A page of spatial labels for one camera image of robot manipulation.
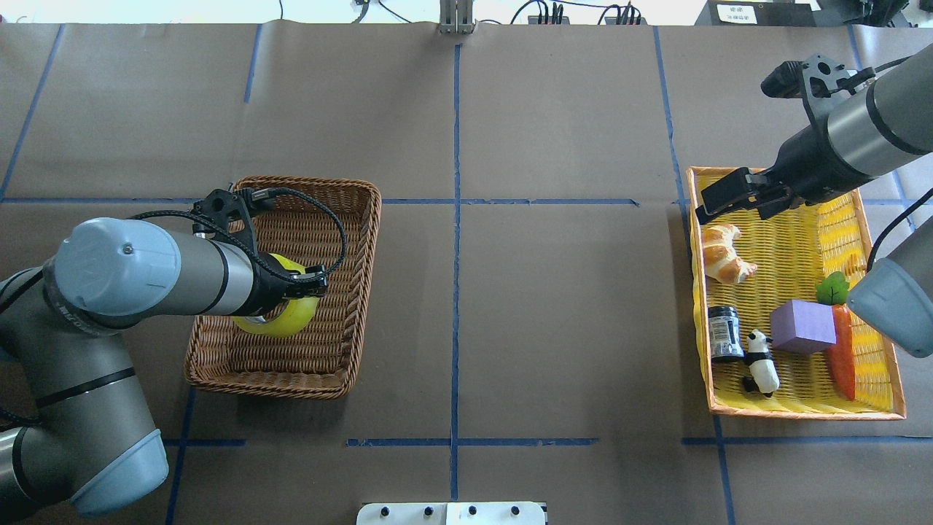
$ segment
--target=panda figurine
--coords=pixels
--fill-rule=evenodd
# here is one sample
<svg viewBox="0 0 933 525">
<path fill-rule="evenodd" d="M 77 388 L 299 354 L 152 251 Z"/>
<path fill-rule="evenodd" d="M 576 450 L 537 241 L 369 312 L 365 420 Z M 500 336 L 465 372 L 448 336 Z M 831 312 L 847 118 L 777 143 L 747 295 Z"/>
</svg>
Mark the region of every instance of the panda figurine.
<svg viewBox="0 0 933 525">
<path fill-rule="evenodd" d="M 777 377 L 777 370 L 774 368 L 774 356 L 768 348 L 771 342 L 771 337 L 766 336 L 760 330 L 753 330 L 748 335 L 745 365 L 748 366 L 752 377 L 742 378 L 745 391 L 759 391 L 765 397 L 771 397 L 774 391 L 781 387 L 781 380 Z"/>
</svg>

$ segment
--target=white bracket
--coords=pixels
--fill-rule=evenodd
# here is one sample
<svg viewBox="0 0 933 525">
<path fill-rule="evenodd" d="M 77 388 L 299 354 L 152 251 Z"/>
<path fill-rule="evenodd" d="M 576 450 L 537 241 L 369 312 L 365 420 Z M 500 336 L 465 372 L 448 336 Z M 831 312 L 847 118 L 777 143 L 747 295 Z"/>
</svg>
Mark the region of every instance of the white bracket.
<svg viewBox="0 0 933 525">
<path fill-rule="evenodd" d="M 473 33 L 473 0 L 440 0 L 440 31 L 442 33 Z"/>
<path fill-rule="evenodd" d="M 366 504 L 356 525 L 547 525 L 545 508 L 532 502 Z"/>
</svg>

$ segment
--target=yellow tape roll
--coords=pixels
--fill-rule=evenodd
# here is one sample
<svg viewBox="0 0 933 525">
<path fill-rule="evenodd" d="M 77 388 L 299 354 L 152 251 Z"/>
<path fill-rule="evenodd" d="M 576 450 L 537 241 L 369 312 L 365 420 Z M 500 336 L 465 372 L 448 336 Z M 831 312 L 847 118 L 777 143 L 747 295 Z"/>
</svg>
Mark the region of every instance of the yellow tape roll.
<svg viewBox="0 0 933 525">
<path fill-rule="evenodd" d="M 304 273 L 304 266 L 291 261 L 277 253 L 270 254 L 286 270 L 294 270 Z M 267 335 L 269 337 L 291 337 L 301 332 L 317 311 L 317 304 L 320 297 L 304 297 L 301 299 L 292 299 L 285 305 L 285 310 L 278 317 L 271 320 L 257 320 L 257 318 L 233 318 L 233 322 L 247 333 L 257 335 Z"/>
</svg>

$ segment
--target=can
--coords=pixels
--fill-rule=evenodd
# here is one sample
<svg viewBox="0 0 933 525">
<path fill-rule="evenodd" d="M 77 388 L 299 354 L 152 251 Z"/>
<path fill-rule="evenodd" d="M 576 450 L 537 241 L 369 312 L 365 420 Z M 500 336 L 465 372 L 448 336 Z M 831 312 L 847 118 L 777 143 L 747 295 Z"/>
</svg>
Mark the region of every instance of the can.
<svg viewBox="0 0 933 525">
<path fill-rule="evenodd" d="M 709 346 L 713 362 L 736 362 L 745 357 L 739 312 L 735 306 L 710 306 Z"/>
</svg>

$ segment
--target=can label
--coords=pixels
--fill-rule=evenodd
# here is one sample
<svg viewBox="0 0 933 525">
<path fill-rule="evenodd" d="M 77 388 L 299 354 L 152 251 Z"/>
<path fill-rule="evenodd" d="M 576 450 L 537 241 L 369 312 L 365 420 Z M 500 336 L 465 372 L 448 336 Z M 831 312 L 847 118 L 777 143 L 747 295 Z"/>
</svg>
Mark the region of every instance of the can label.
<svg viewBox="0 0 933 525">
<path fill-rule="evenodd" d="M 739 339 L 739 323 L 733 318 L 711 318 L 709 320 L 710 348 L 713 359 L 720 357 L 742 358 L 745 353 Z"/>
</svg>

